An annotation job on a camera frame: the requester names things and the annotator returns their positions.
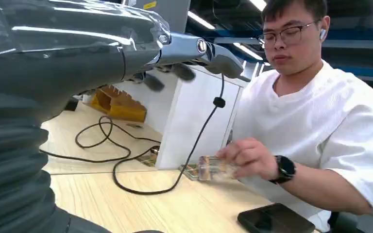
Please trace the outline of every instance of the man's arm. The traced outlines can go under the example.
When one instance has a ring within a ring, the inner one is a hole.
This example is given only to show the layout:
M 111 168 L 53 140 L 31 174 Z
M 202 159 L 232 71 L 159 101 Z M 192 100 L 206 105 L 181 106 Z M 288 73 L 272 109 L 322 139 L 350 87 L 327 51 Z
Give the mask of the man's arm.
M 296 163 L 293 180 L 281 184 L 286 191 L 321 209 L 372 214 L 373 208 L 345 178 L 332 170 L 314 169 Z
M 259 141 L 230 143 L 217 156 L 237 164 L 237 178 L 278 178 L 274 155 Z M 358 107 L 323 145 L 320 169 L 296 164 L 293 180 L 281 184 L 292 195 L 329 211 L 373 213 L 373 110 Z

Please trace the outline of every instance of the light wood tabletop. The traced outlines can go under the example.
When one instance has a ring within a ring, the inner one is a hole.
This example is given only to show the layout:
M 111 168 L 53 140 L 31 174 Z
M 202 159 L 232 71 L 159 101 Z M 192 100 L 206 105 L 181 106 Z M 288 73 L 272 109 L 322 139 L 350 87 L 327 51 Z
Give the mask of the light wood tabletop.
M 104 116 L 104 114 L 79 102 L 76 111 L 63 111 L 59 116 L 42 124 L 42 128 L 49 131 L 49 138 L 40 148 L 51 153 L 90 160 L 105 160 L 125 156 L 127 151 L 115 146 L 109 141 L 105 141 L 103 144 L 89 149 L 82 149 L 75 144 L 76 134 L 83 128 L 98 123 L 98 119 L 101 116 Z M 150 138 L 156 141 L 161 141 L 162 139 L 160 133 L 156 132 L 146 124 L 121 120 L 114 120 L 114 123 L 136 137 Z M 128 124 L 139 125 L 142 129 L 128 126 Z M 108 125 L 103 125 L 103 128 L 108 132 Z M 83 133 L 79 137 L 79 141 L 82 145 L 91 145 L 101 141 L 103 138 L 104 136 L 99 126 L 97 126 Z M 113 129 L 111 139 L 125 147 L 128 147 L 132 151 L 131 156 L 141 154 L 148 148 L 158 145 L 155 142 L 133 139 L 116 127 Z M 44 167 L 44 170 L 49 174 L 112 172 L 115 163 L 116 162 L 94 164 L 49 156 L 49 162 Z M 150 170 L 156 170 L 156 168 L 148 167 L 136 160 L 123 163 L 117 169 L 117 171 Z
M 140 191 L 168 188 L 178 175 L 178 171 L 117 174 L 124 186 Z M 156 196 L 125 192 L 106 173 L 52 176 L 51 186 L 58 206 L 113 233 L 244 233 L 237 215 L 269 204 L 237 181 L 200 183 L 183 177 L 174 190 Z

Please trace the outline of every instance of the cable clip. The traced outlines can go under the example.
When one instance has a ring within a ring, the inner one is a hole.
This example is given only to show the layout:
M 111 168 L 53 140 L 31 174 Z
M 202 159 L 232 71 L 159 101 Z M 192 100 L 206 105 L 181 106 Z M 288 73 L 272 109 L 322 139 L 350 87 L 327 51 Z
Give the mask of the cable clip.
M 214 103 L 214 105 L 219 107 L 219 108 L 224 108 L 225 107 L 225 100 L 221 97 L 215 97 L 214 101 L 212 103 Z

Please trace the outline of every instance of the short black hair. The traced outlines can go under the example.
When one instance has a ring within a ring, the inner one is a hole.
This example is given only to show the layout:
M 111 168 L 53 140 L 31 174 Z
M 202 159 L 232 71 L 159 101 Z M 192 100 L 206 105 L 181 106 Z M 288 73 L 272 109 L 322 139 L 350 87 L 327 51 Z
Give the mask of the short black hair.
M 327 0 L 269 0 L 261 13 L 262 22 L 265 22 L 266 17 L 275 20 L 295 1 L 303 1 L 306 10 L 312 14 L 314 20 L 320 20 L 328 13 Z

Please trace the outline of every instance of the coiled black wire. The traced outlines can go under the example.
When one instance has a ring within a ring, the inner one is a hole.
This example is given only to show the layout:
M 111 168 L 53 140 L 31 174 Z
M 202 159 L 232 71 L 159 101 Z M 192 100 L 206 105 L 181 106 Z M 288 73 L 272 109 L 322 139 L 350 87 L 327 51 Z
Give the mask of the coiled black wire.
M 225 78 L 224 78 L 224 75 L 221 75 L 222 76 L 222 87 L 221 87 L 221 93 L 220 93 L 220 96 L 219 98 L 221 99 L 222 96 L 223 96 L 223 93 L 224 93 L 224 85 L 225 85 Z M 138 139 L 138 140 L 147 140 L 147 141 L 152 141 L 152 142 L 156 142 L 156 143 L 161 143 L 159 141 L 155 141 L 155 140 L 152 140 L 150 138 L 143 138 L 143 137 L 135 137 L 133 136 L 132 134 L 130 134 L 129 132 L 127 132 L 126 130 L 124 130 L 122 127 L 120 127 L 119 125 L 115 124 L 111 118 L 109 118 L 108 116 L 102 116 L 99 118 L 98 120 L 98 123 L 97 124 L 93 124 L 93 125 L 90 125 L 86 128 L 84 128 L 83 130 L 81 130 L 76 136 L 75 136 L 75 143 L 78 145 L 78 147 L 80 148 L 83 148 L 83 149 L 86 149 L 86 148 L 92 148 L 92 147 L 96 147 L 102 143 L 104 143 L 106 140 L 112 142 L 114 145 L 120 147 L 120 148 L 123 148 L 124 150 L 126 150 L 128 153 L 127 155 L 123 156 L 123 157 L 120 157 L 120 158 L 115 158 L 115 159 L 106 159 L 106 160 L 89 160 L 89 159 L 83 159 L 83 158 L 77 158 L 77 157 L 70 157 L 70 156 L 62 156 L 62 155 L 59 155 L 59 154 L 55 154 L 55 153 L 50 153 L 50 152 L 47 152 L 47 151 L 44 151 L 44 150 L 40 150 L 41 152 L 43 153 L 46 153 L 47 155 L 49 156 L 53 156 L 53 157 L 57 157 L 57 158 L 62 158 L 62 159 L 70 159 L 70 160 L 78 160 L 78 161 L 83 161 L 83 162 L 88 162 L 88 163 L 107 163 L 107 162 L 112 162 L 112 161 L 118 161 L 115 165 L 114 165 L 114 168 L 112 169 L 112 179 L 114 180 L 114 183 L 121 189 L 127 191 L 127 192 L 130 192 L 130 193 L 133 193 L 133 194 L 138 194 L 138 195 L 157 195 L 157 194 L 163 194 L 163 193 L 167 193 L 171 190 L 173 190 L 179 183 L 179 181 L 181 180 L 181 177 L 182 177 L 182 174 L 184 173 L 188 163 L 189 163 L 189 160 L 191 159 L 191 156 L 192 154 L 194 153 L 195 151 L 195 148 L 197 147 L 197 144 L 201 138 L 201 135 L 203 133 L 203 131 L 205 130 L 205 127 L 206 125 L 208 124 L 208 122 L 210 121 L 210 119 L 212 118 L 212 116 L 214 115 L 215 111 L 217 110 L 218 106 L 215 105 L 214 109 L 211 111 L 211 113 L 209 114 L 208 118 L 206 119 L 205 123 L 203 124 L 199 134 L 198 134 L 198 137 L 197 139 L 195 140 L 195 143 L 194 143 L 194 146 L 192 147 L 192 150 L 191 152 L 189 153 L 189 156 L 188 158 L 186 159 L 186 162 L 185 162 L 185 165 L 184 167 L 182 168 L 178 178 L 176 179 L 175 183 L 173 184 L 173 186 L 171 186 L 170 188 L 168 189 L 165 189 L 165 190 L 159 190 L 159 191 L 149 191 L 149 192 L 145 192 L 145 191 L 137 191 L 137 190 L 133 190 L 133 189 L 130 189 L 130 188 L 127 188 L 123 185 L 121 185 L 121 183 L 119 183 L 118 179 L 117 179 L 117 175 L 116 175 L 116 170 L 117 170 L 117 167 L 122 164 L 122 163 L 125 163 L 127 161 L 130 161 L 130 160 L 134 160 L 134 159 L 137 159 L 139 157 L 141 157 L 142 155 L 148 153 L 151 149 L 153 148 L 156 148 L 157 146 L 153 146 L 151 148 L 149 148 L 148 150 L 146 150 L 145 152 L 135 156 L 135 157 L 131 157 L 131 150 L 117 142 L 115 142 L 114 140 L 112 140 L 110 138 L 110 135 L 112 133 L 112 129 L 113 127 L 117 127 L 119 128 L 120 130 L 122 130 L 124 133 L 126 133 L 127 135 L 129 135 L 130 137 L 134 138 L 134 139 Z M 103 128 L 102 128 L 102 125 L 103 124 L 108 124 L 109 125 L 109 130 L 108 130 L 108 133 L 106 133 Z M 78 137 L 83 133 L 85 132 L 86 130 L 92 128 L 92 127 L 96 127 L 96 126 L 99 126 L 99 128 L 101 129 L 103 135 L 105 136 L 105 138 L 103 140 L 101 140 L 100 142 L 98 143 L 95 143 L 93 145 L 89 145 L 89 146 L 84 146 L 82 145 L 79 141 L 78 141 Z

